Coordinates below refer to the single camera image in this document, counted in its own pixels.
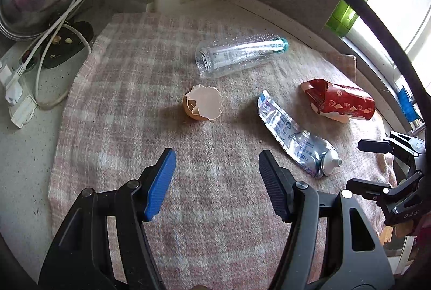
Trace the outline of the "toothpaste tube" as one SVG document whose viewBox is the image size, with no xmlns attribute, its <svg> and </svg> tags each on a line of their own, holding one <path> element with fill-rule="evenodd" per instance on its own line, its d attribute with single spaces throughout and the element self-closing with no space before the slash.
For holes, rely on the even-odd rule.
<svg viewBox="0 0 431 290">
<path fill-rule="evenodd" d="M 257 111 L 285 153 L 313 178 L 330 176 L 342 165 L 342 159 L 329 141 L 301 128 L 266 90 L 258 97 Z"/>
</svg>

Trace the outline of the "blue tub on windowsill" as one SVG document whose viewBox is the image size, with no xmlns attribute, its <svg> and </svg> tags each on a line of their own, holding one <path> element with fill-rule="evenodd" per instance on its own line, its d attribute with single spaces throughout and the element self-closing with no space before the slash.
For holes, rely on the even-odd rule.
<svg viewBox="0 0 431 290">
<path fill-rule="evenodd" d="M 397 99 L 399 106 L 408 122 L 423 121 L 422 115 L 419 112 L 416 101 L 410 95 L 409 91 L 405 86 L 402 86 L 397 93 Z"/>
</svg>

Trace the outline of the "red snack wrapper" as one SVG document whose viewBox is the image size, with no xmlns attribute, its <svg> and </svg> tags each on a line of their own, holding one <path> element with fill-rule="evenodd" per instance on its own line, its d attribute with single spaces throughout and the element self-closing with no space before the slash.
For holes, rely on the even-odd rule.
<svg viewBox="0 0 431 290">
<path fill-rule="evenodd" d="M 376 110 L 374 99 L 356 86 L 312 79 L 303 82 L 300 88 L 316 114 L 344 124 L 350 119 L 370 120 Z"/>
</svg>

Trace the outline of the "clear plastic bottle teal cap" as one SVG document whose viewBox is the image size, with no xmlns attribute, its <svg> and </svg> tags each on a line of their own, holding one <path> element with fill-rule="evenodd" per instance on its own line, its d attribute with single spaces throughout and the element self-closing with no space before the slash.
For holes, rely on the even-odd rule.
<svg viewBox="0 0 431 290">
<path fill-rule="evenodd" d="M 201 78 L 218 79 L 265 64 L 288 50 L 288 40 L 272 33 L 207 39 L 198 44 L 195 63 Z"/>
</svg>

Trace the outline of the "pink plaid cloth mat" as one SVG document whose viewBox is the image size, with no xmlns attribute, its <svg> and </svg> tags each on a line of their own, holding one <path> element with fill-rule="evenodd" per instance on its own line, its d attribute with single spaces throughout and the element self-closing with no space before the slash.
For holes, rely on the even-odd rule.
<svg viewBox="0 0 431 290">
<path fill-rule="evenodd" d="M 266 289 L 290 226 L 274 213 L 258 169 L 261 151 L 272 151 L 295 179 L 318 191 L 338 193 L 352 178 L 394 185 L 391 157 L 357 148 L 361 139 L 384 137 L 381 117 L 342 124 L 315 114 L 301 83 L 347 85 L 349 79 L 296 41 L 279 60 L 206 80 L 221 93 L 219 118 L 186 115 L 183 97 L 201 83 L 194 61 L 198 44 L 258 33 L 238 19 L 115 14 L 64 108 L 48 191 L 52 227 L 59 228 L 86 187 L 118 189 L 171 148 L 177 167 L 159 214 L 145 227 L 166 287 Z M 313 179 L 286 155 L 257 113 L 263 91 L 336 148 L 342 164 L 331 176 Z"/>
</svg>

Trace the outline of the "white power strip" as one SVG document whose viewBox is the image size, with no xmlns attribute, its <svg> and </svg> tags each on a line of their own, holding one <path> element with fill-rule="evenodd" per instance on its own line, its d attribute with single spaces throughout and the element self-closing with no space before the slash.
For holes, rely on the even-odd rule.
<svg viewBox="0 0 431 290">
<path fill-rule="evenodd" d="M 11 78 L 11 69 L 8 65 L 1 63 L 1 85 L 4 87 L 4 98 L 8 105 L 9 116 L 12 123 L 21 129 L 32 120 L 37 103 L 25 82 L 16 81 L 12 86 L 6 88 L 6 84 Z"/>
</svg>

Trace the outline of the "brown egg shell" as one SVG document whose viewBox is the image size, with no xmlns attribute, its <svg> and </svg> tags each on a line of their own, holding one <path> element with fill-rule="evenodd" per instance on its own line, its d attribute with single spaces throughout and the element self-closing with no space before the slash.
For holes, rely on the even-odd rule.
<svg viewBox="0 0 431 290">
<path fill-rule="evenodd" d="M 197 121 L 214 121 L 223 112 L 222 96 L 217 88 L 197 84 L 183 97 L 183 109 Z"/>
</svg>

